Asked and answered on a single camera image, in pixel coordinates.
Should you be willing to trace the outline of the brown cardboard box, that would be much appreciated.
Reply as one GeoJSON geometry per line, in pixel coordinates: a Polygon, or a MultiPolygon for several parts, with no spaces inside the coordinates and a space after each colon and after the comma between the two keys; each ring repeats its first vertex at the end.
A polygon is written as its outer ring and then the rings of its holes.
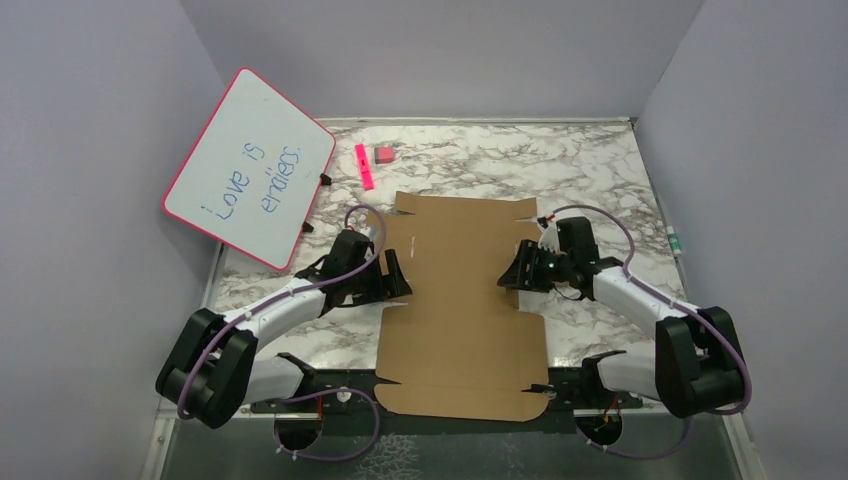
{"type": "Polygon", "coordinates": [[[378,402],[395,414],[527,422],[547,408],[544,318],[497,280],[538,235],[534,198],[398,192],[386,218],[412,294],[383,311],[378,402]]]}

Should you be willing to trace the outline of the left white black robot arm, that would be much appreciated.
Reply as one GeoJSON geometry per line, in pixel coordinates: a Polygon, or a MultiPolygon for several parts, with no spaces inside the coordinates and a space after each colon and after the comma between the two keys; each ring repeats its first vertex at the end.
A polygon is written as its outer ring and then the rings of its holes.
{"type": "Polygon", "coordinates": [[[295,327],[333,309],[384,302],[411,294],[395,250],[362,251],[351,262],[324,255],[281,289],[224,314],[201,308],[190,315],[154,384],[187,418],[210,428],[244,405],[279,399],[298,411],[313,401],[305,365],[285,356],[256,355],[295,327]]]}

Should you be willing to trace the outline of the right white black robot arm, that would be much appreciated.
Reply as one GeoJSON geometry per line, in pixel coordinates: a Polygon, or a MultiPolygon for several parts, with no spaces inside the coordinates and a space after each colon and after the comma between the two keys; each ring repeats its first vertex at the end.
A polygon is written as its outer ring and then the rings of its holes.
{"type": "Polygon", "coordinates": [[[524,240],[497,284],[541,293],[565,284],[650,336],[653,345],[646,351],[614,350],[582,361],[577,393],[589,406],[600,407],[625,392],[688,418],[705,412],[733,415],[751,400],[750,375],[728,312],[664,295],[630,274],[622,261],[601,257],[592,241],[565,242],[554,252],[524,240]]]}

